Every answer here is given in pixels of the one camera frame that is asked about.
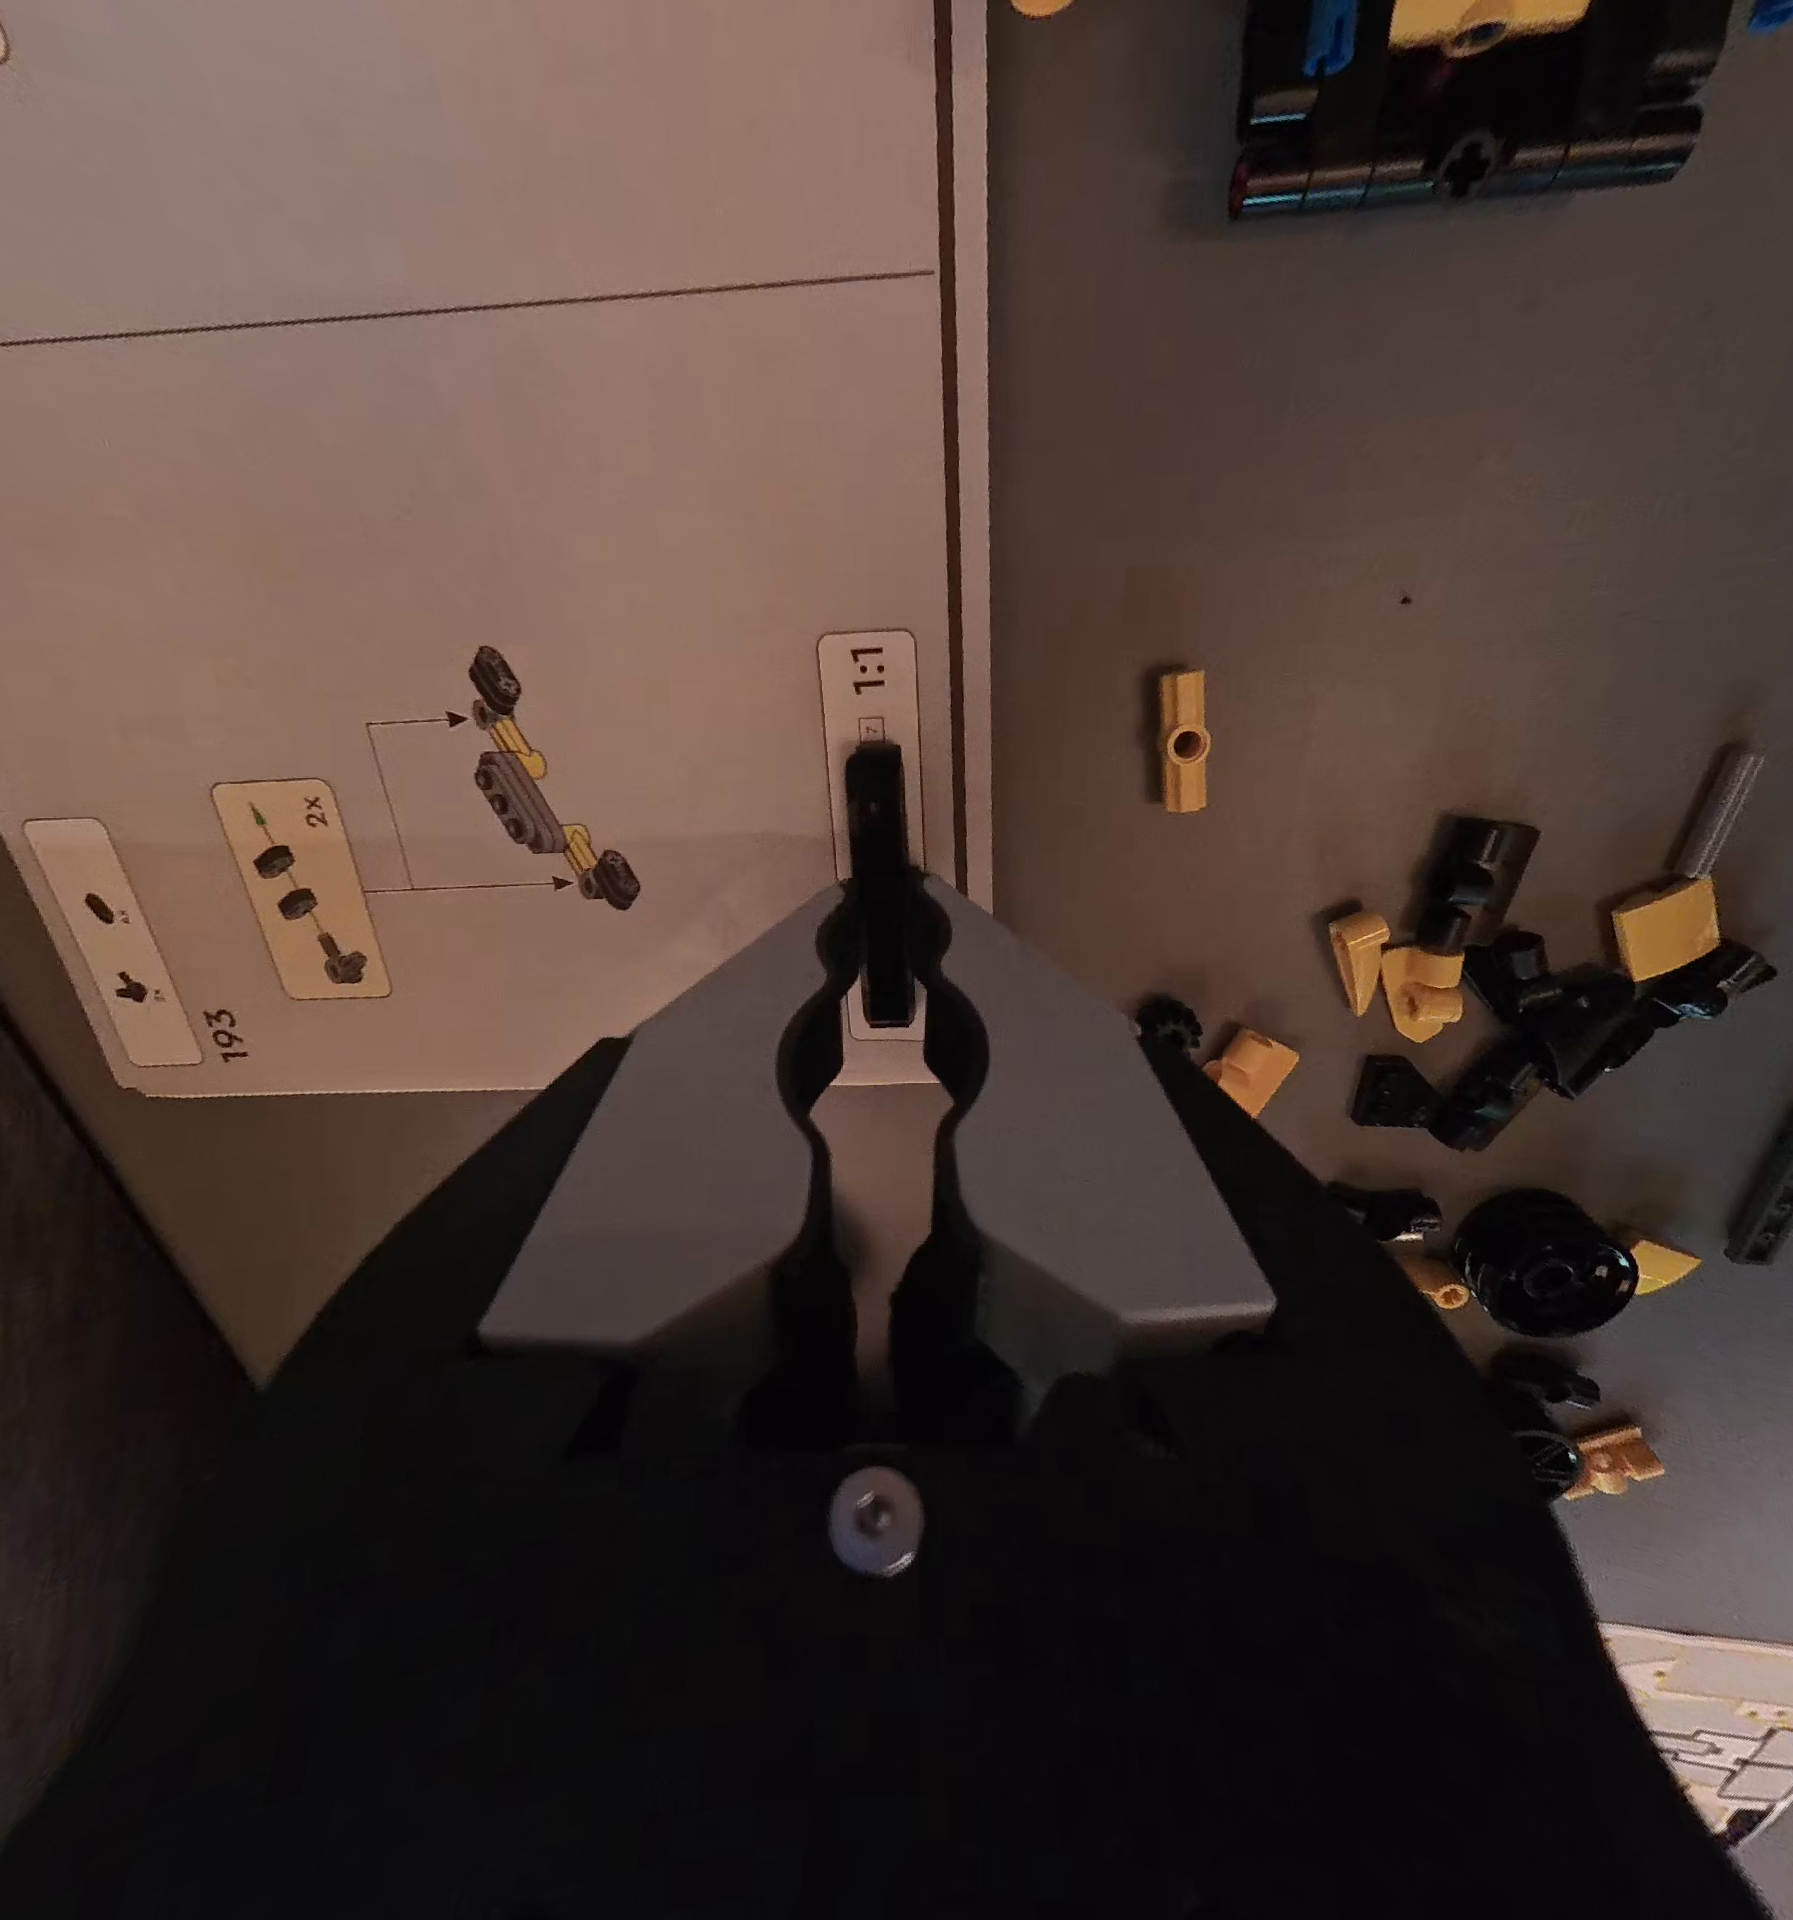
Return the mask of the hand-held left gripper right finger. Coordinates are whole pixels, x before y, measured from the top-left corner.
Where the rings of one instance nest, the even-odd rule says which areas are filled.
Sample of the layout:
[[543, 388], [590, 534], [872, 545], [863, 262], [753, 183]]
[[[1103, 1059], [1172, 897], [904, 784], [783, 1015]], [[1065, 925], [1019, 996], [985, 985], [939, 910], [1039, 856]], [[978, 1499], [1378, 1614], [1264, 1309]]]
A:
[[1264, 1329], [1268, 1280], [1135, 1024], [945, 882], [908, 906], [950, 1094], [908, 1266], [908, 1425], [1020, 1427], [1059, 1380]]

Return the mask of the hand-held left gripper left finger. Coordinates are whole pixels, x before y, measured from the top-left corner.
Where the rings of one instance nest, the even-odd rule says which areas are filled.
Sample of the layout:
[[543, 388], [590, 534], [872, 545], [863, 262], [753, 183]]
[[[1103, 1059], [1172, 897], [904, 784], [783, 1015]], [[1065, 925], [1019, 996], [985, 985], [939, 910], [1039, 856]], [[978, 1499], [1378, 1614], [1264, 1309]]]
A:
[[858, 902], [831, 884], [645, 1019], [482, 1341], [679, 1376], [737, 1427], [853, 1427], [858, 1320], [813, 1109], [856, 972]]

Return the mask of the black beam piece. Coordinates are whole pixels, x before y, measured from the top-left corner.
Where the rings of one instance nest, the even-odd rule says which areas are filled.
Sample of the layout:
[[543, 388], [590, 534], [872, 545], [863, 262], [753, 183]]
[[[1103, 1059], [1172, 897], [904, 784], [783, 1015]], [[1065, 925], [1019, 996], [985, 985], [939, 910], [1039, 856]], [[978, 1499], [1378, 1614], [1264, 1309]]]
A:
[[858, 925], [860, 1030], [868, 1038], [901, 1037], [913, 1029], [923, 996], [902, 746], [887, 738], [860, 742], [843, 762], [842, 789]]

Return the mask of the yellow toy brick car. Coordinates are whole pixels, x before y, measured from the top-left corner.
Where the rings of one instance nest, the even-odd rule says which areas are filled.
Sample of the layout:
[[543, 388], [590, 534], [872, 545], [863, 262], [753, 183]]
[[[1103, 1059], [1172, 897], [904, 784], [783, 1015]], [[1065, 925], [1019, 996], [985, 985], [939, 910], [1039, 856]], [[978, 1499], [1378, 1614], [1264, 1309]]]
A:
[[1673, 180], [1793, 1], [1249, 1], [1233, 223]]

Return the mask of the grey desk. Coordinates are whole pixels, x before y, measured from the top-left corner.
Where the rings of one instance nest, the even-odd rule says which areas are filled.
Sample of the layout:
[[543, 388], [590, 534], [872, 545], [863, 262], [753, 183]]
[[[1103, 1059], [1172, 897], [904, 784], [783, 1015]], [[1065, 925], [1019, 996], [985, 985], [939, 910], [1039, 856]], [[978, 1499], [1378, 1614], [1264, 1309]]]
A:
[[[1243, 3], [990, 23], [993, 896], [1093, 996], [1179, 990], [1299, 1066], [1268, 1129], [1454, 1214], [1555, 1187], [1700, 1253], [1587, 1341], [1666, 1474], [1564, 1513], [1616, 1622], [1793, 1644], [1793, 1237], [1718, 1259], [1793, 1108], [1793, 24], [1728, 32], [1673, 180], [1233, 223]], [[1715, 870], [1777, 977], [1479, 1153], [1349, 1115], [1498, 1038], [1353, 1015], [1343, 912], [1412, 937], [1449, 816], [1534, 825], [1509, 925], [1613, 966], [1716, 753]], [[142, 1099], [0, 839], [0, 1000], [255, 1376], [527, 1091]]]

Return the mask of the scattered toy brick pieces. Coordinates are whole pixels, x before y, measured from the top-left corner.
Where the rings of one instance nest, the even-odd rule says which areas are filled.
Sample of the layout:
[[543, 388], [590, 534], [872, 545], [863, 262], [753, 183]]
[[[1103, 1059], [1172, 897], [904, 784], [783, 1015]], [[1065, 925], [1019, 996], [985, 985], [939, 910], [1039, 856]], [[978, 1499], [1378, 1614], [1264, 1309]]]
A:
[[[1447, 1087], [1405, 1054], [1369, 1054], [1350, 1091], [1350, 1119], [1479, 1153], [1539, 1094], [1579, 1099], [1656, 1037], [1723, 1019], [1771, 985], [1773, 962], [1725, 939], [1715, 884], [1765, 762], [1746, 742], [1716, 753], [1666, 876], [1608, 912], [1613, 966], [1557, 971], [1539, 933], [1509, 925], [1539, 831], [1506, 819], [1445, 821], [1406, 940], [1364, 908], [1329, 920], [1324, 943], [1353, 1015], [1383, 1002], [1395, 1037], [1412, 1044], [1457, 1026], [1472, 1002], [1498, 1024], [1498, 1038]], [[1557, 1406], [1593, 1408], [1603, 1389], [1553, 1344], [1599, 1331], [1688, 1280], [1700, 1268], [1696, 1255], [1614, 1231], [1553, 1189], [1495, 1192], [1457, 1225], [1419, 1189], [1333, 1181], [1329, 1192], [1437, 1309], [1479, 1307], [1526, 1339], [1495, 1355], [1492, 1392], [1548, 1499], [1619, 1495], [1664, 1472], [1640, 1425], [1582, 1438], [1557, 1427]]]

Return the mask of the open instruction booklet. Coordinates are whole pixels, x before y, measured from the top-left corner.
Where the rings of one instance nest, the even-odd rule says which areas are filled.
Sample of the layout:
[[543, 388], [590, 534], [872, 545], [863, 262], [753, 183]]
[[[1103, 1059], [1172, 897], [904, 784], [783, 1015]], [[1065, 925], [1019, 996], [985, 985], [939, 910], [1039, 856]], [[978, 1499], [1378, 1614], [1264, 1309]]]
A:
[[0, 839], [142, 1099], [993, 896], [984, 3], [0, 3]]

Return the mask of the printed leaflet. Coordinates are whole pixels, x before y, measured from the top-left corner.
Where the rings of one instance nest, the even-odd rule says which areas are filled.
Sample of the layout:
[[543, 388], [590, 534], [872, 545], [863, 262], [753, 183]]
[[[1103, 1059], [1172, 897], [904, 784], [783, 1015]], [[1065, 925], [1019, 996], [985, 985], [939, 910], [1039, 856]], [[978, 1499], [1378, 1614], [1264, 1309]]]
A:
[[1793, 1644], [1603, 1622], [1658, 1755], [1725, 1850], [1793, 1808]]

